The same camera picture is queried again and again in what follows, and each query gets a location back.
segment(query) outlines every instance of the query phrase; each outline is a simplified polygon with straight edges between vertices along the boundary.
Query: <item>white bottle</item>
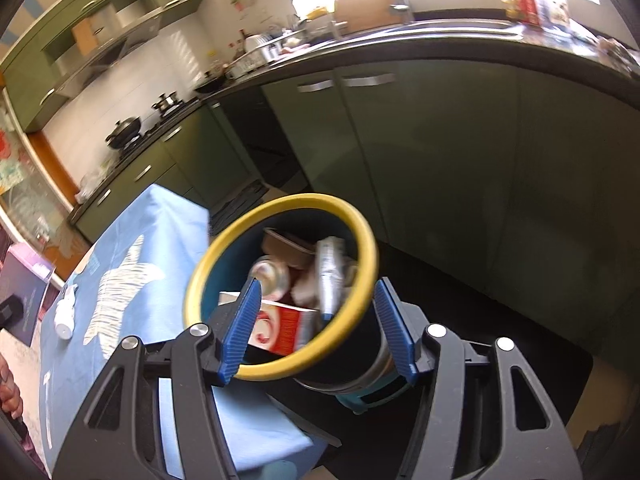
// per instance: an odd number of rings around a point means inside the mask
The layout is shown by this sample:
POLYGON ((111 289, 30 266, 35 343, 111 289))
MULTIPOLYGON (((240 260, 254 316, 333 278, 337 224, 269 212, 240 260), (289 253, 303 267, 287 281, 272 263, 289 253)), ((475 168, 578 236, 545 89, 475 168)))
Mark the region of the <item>white bottle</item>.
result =
POLYGON ((69 340, 74 333, 74 317, 76 316, 76 288, 77 285, 71 285, 66 288, 64 298, 58 301, 56 306, 56 315, 53 318, 53 325, 60 339, 69 340))

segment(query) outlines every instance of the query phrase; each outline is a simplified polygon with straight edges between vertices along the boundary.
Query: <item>drawer handle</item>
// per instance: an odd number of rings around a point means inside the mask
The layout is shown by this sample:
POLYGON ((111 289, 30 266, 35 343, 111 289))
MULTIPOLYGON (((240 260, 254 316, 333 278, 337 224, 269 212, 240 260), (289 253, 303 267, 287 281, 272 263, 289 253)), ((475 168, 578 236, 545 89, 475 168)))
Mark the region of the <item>drawer handle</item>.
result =
POLYGON ((110 194, 111 194, 111 189, 108 189, 107 191, 105 191, 104 195, 102 195, 100 197, 100 200, 98 200, 98 205, 100 205, 102 202, 104 202, 104 199, 107 198, 110 194))
POLYGON ((180 0, 171 0, 170 2, 165 3, 164 6, 162 6, 162 8, 167 9, 172 5, 179 4, 179 3, 180 3, 180 0))
POLYGON ((333 80, 327 79, 326 81, 320 81, 311 85, 298 85, 298 92, 303 94, 307 92, 317 92, 319 90, 324 90, 325 88, 331 88, 333 85, 333 80))
POLYGON ((151 164, 149 164, 144 170, 140 171, 140 174, 133 179, 133 182, 139 181, 142 177, 146 175, 146 172, 151 169, 151 164))
POLYGON ((49 90, 46 94, 44 94, 44 97, 42 99, 40 99, 40 106, 42 106, 44 104, 44 101, 47 100, 47 97, 49 97, 51 94, 53 94, 53 92, 55 92, 56 89, 52 88, 51 90, 49 90))
POLYGON ((395 74, 373 75, 370 77, 351 77, 345 78, 344 84, 347 86, 378 86, 386 83, 392 83, 396 80, 395 74))
POLYGON ((91 7, 92 5, 94 5, 98 0, 91 0, 89 3, 84 4, 82 6, 82 9, 80 9, 80 14, 82 14, 82 11, 85 10, 87 7, 91 7))
POLYGON ((167 135, 162 141, 167 142, 171 137, 173 137, 176 133, 178 133, 182 129, 182 126, 178 126, 174 131, 172 131, 169 135, 167 135))

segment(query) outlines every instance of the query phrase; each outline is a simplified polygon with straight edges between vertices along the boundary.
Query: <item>countertop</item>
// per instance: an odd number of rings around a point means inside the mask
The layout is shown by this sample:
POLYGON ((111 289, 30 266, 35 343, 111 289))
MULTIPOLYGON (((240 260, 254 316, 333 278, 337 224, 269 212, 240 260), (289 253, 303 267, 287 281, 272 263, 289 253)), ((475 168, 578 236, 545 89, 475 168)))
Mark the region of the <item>countertop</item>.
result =
POLYGON ((100 186, 92 193, 92 195, 82 204, 77 205, 69 216, 67 217, 67 221, 71 225, 75 225, 78 222, 79 218, 84 214, 87 208, 99 197, 102 193, 109 187, 111 182, 122 173, 122 171, 133 161, 140 153, 144 152, 150 145, 152 145, 156 140, 162 137, 165 133, 167 133, 172 127, 174 127, 177 123, 183 120, 190 114, 193 114, 201 106, 204 106, 204 102, 201 100, 196 100, 194 102, 189 103, 186 107, 180 110, 175 115, 171 116, 164 123, 160 124, 155 130, 152 130, 148 135, 145 136, 144 141, 141 142, 136 148, 127 154, 126 157, 118 161, 117 165, 111 170, 108 174, 107 178, 105 178, 100 186))
POLYGON ((432 27, 434 22, 473 21, 413 22, 326 41, 243 76, 206 100, 216 102, 244 88, 339 66, 409 59, 463 59, 508 64, 569 79, 640 110, 640 82, 616 60, 585 41, 519 23, 511 24, 512 34, 500 29, 493 33, 451 32, 450 28, 432 27))

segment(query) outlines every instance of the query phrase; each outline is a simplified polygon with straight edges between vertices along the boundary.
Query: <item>yellow rim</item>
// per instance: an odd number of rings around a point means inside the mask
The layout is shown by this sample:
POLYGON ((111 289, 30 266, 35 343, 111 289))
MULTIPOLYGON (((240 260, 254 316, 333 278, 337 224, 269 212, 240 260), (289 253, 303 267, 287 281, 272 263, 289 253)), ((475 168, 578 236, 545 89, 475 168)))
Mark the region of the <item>yellow rim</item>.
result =
POLYGON ((200 305, 211 269, 222 253, 247 229, 275 214, 292 209, 321 209, 342 220, 358 245, 358 272, 338 314, 311 342, 300 350, 270 363, 240 365, 236 378, 271 381, 295 375, 323 359, 342 343, 364 316, 378 275, 378 247, 364 216, 348 202, 335 196, 303 193, 272 200, 233 222, 222 231, 196 266, 184 298, 185 327, 201 321, 200 305))

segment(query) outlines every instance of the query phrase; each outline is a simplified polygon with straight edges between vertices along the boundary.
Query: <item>silver screw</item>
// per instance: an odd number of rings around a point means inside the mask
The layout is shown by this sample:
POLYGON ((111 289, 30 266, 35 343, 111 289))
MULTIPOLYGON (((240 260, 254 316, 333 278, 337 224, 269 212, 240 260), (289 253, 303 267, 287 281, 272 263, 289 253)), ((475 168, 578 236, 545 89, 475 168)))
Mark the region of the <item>silver screw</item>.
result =
POLYGON ((440 324, 431 323, 427 327, 427 332, 433 337, 444 337, 444 335, 447 333, 447 329, 440 324))
POLYGON ((189 329, 189 333, 193 336, 200 337, 205 335, 209 331, 209 327, 204 323, 196 323, 189 329))
POLYGON ((504 350, 505 352, 510 352, 516 347, 515 343, 508 337, 499 338, 496 344, 500 350, 504 350))
POLYGON ((125 350, 133 350, 138 346, 138 338, 134 335, 130 335, 122 340, 122 347, 125 350))

